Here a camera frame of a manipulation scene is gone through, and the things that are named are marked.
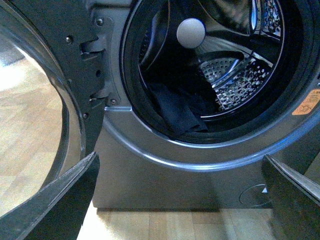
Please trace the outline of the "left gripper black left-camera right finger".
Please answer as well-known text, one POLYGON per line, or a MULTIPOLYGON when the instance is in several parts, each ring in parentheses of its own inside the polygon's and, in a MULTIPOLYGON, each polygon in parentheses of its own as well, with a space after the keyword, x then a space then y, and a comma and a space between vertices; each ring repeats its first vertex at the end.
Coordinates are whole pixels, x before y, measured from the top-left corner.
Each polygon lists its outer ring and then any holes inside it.
POLYGON ((265 155, 262 174, 273 214, 288 240, 320 238, 320 185, 265 155))

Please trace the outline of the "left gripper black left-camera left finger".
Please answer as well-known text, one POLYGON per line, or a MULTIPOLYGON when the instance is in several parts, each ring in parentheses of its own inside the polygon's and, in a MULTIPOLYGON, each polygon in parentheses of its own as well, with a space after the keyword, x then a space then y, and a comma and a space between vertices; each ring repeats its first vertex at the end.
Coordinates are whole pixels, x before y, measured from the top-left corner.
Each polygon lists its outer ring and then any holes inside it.
POLYGON ((75 240, 100 169, 92 152, 0 218, 2 240, 75 240))

